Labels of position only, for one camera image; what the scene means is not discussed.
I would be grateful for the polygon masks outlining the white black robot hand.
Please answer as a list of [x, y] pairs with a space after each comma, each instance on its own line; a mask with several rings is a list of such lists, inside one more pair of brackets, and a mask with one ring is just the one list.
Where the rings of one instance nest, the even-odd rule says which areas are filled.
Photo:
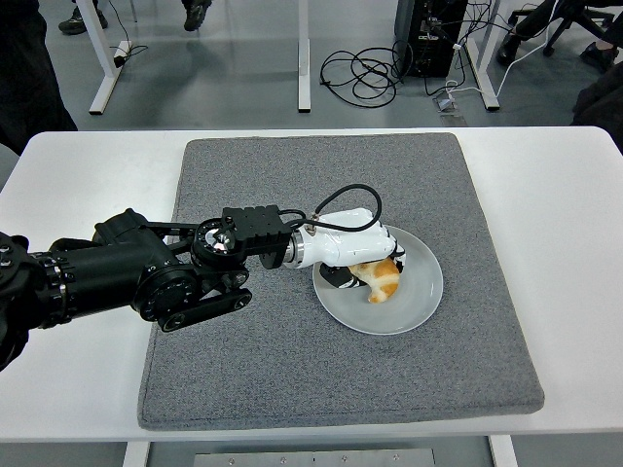
[[319, 265], [335, 288], [369, 286], [371, 303], [398, 288], [406, 252], [388, 228], [366, 208], [318, 216], [293, 230], [284, 264], [291, 269]]

